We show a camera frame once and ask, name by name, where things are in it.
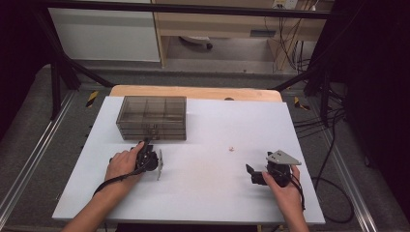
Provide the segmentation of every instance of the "white table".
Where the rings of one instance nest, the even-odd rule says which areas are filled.
[[[107,97],[53,218],[72,219],[103,181],[109,159],[129,150],[115,121],[122,97]],[[266,186],[250,181],[245,164],[265,168],[281,149],[302,162],[309,224],[324,223],[302,151],[283,102],[187,100],[187,141],[153,141],[164,167],[147,172],[107,217],[117,222],[272,224],[284,222]]]

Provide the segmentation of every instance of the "gray carpet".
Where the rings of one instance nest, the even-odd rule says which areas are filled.
[[[276,86],[286,75],[267,75],[265,73],[204,73],[204,72],[102,72],[97,71],[102,77],[118,84],[139,85],[180,85],[202,87],[232,87],[232,88],[257,88],[266,89]],[[26,102],[19,111],[15,122],[0,143],[0,186],[1,199],[7,194],[18,171],[26,162],[31,151],[40,139],[51,114],[49,70],[39,72],[35,83],[27,97]],[[82,76],[83,86],[94,84],[90,79]],[[301,99],[301,103],[309,104],[317,101],[304,98],[302,88],[304,83],[298,83],[290,90],[282,92],[282,97],[288,103],[291,117],[294,121],[303,121],[315,117],[312,110],[304,110],[294,106],[294,96]],[[81,153],[81,146],[86,141],[86,134],[93,125],[103,97],[108,95],[109,89],[100,90],[93,106],[85,107],[85,103],[92,89],[81,89],[71,105],[69,112],[49,144],[43,159],[36,169],[27,188],[17,202],[7,226],[29,226],[61,228],[64,222],[51,219],[57,204],[56,197],[61,193],[73,171],[75,162]],[[356,138],[349,128],[348,122],[340,121],[337,124],[337,146],[343,153],[343,158],[362,193],[365,202],[379,231],[410,231],[410,226],[399,206],[395,202],[389,188],[377,169],[365,166],[364,157]],[[316,133],[300,139],[307,168],[311,176],[318,174],[320,165],[328,151],[328,145],[322,133]],[[342,187],[338,174],[330,159],[323,177]],[[335,188],[320,183],[319,199],[324,214],[331,218],[343,219],[348,217],[349,207],[346,200]],[[264,226],[264,231],[272,227]],[[361,226],[354,217],[352,221],[344,224],[327,220],[325,225],[311,227],[315,231],[361,231]]]

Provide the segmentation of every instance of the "white wall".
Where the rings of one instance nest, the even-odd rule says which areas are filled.
[[[73,59],[160,61],[152,13],[49,10],[64,50]]]

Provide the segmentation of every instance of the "clear plastic organizer box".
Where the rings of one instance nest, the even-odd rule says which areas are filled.
[[[186,97],[125,96],[117,118],[124,140],[187,140]]]

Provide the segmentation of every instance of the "gray floor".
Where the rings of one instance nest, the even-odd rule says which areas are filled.
[[[166,68],[142,69],[143,71],[140,72],[96,70],[96,73],[119,84],[257,89],[276,86],[289,78],[289,75],[272,74],[274,64],[272,57],[266,52],[266,41],[213,39],[212,43],[214,48],[209,51],[204,46],[186,43],[174,38],[168,51],[169,60]],[[6,230],[35,231],[38,229],[38,231],[46,231],[49,229],[54,231],[65,224],[51,218],[57,204],[56,197],[63,191],[71,175],[76,159],[81,153],[81,146],[86,141],[86,134],[89,133],[90,126],[93,125],[103,103],[103,97],[109,94],[109,89],[99,88],[100,92],[93,106],[91,108],[85,107],[85,103],[94,88],[91,86],[95,85],[86,77],[82,76],[81,79],[84,84],[80,91],[75,94],[66,118],[51,140],[31,181],[15,205],[7,221]],[[299,97],[303,104],[311,104],[318,100],[318,98],[307,100],[302,92],[303,87],[304,83],[298,83],[291,89],[282,92],[283,100],[288,103],[294,121],[315,117],[312,110],[304,110],[294,106],[295,96]],[[337,103],[333,101],[331,105],[334,108],[338,107]],[[1,199],[6,196],[19,170],[39,141],[49,123],[50,113],[50,74],[48,69],[43,69],[38,73],[24,105],[0,143]],[[395,202],[379,171],[365,166],[364,157],[348,122],[340,121],[337,124],[336,132],[337,146],[343,153],[343,158],[348,164],[378,230],[410,231],[408,221]],[[308,133],[309,131],[305,131],[298,133],[298,135],[303,136]],[[325,141],[323,133],[316,133],[300,139],[300,144],[308,171],[311,176],[316,176],[328,151],[328,143]],[[327,164],[323,176],[342,187],[331,160]],[[348,216],[347,201],[340,195],[339,191],[327,184],[320,183],[318,196],[324,214],[339,219]],[[270,231],[271,228],[271,226],[264,226],[264,231]],[[362,229],[354,218],[344,224],[327,221],[325,225],[312,226],[311,230],[361,231]]]

